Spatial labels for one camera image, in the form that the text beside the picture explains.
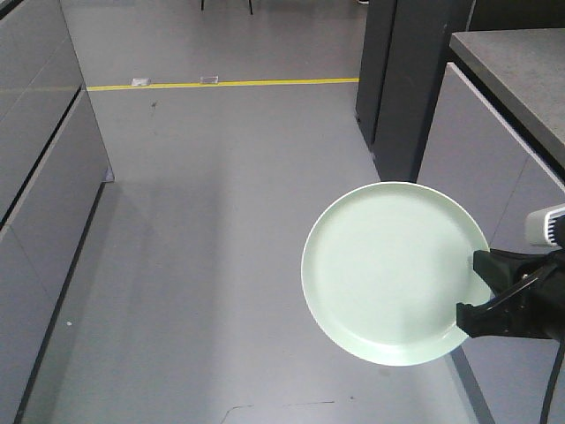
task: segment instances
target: yellow tape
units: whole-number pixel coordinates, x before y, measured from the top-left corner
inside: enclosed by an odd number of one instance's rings
[[[322,79],[258,79],[252,81],[223,81],[217,84],[199,82],[156,83],[148,86],[93,86],[88,91],[147,90],[157,88],[204,88],[204,87],[259,87],[259,86],[296,86],[317,84],[345,84],[359,82],[359,78],[322,78]]]

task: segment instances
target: cabinet door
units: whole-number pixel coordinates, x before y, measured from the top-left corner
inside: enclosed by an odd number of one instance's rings
[[[565,203],[565,187],[552,172],[532,155],[516,188],[491,246],[524,253],[544,253],[549,247],[528,245],[524,220],[532,211]],[[528,340],[482,337],[463,346],[478,384],[497,424],[538,422],[558,343],[553,340]],[[560,385],[565,386],[564,379]],[[554,398],[554,405],[563,399]]]
[[[108,160],[86,92],[79,95],[8,223],[57,301]]]
[[[418,182],[461,204],[490,242],[528,159],[523,143],[461,71],[448,64]]]
[[[10,227],[0,231],[0,423],[14,421],[52,309]]]

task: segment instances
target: light green plate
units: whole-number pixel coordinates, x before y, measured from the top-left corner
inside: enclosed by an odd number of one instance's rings
[[[467,335],[456,303],[490,289],[472,270],[488,250],[473,218],[446,195],[411,183],[360,187],[318,218],[302,254],[314,319],[347,352],[383,365],[434,360]]]

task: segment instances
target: gray cabinet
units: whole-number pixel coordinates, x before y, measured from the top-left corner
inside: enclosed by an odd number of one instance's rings
[[[52,305],[11,228],[0,231],[0,422],[12,423]]]
[[[11,424],[112,174],[58,0],[10,10],[0,57],[0,424]]]
[[[418,182],[466,208],[491,247],[517,252],[549,250],[526,243],[525,217],[565,203],[562,182],[453,64],[446,69]],[[494,422],[539,420],[557,347],[553,340],[505,337],[463,344]]]
[[[22,193],[8,224],[57,302],[94,197],[106,155],[87,93],[73,104]]]
[[[418,182],[461,204],[493,240],[528,159],[523,141],[453,64],[448,64]]]

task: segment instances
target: black cable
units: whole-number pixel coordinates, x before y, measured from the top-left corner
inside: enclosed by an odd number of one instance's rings
[[[546,395],[544,396],[544,404],[541,407],[541,414],[539,415],[539,424],[547,424],[549,419],[549,410],[551,408],[551,401],[554,398],[555,384],[559,378],[559,373],[561,371],[561,364],[563,363],[563,357],[565,356],[565,341],[561,341],[559,344],[559,350],[555,356],[554,367],[549,375],[549,381],[547,382]]]

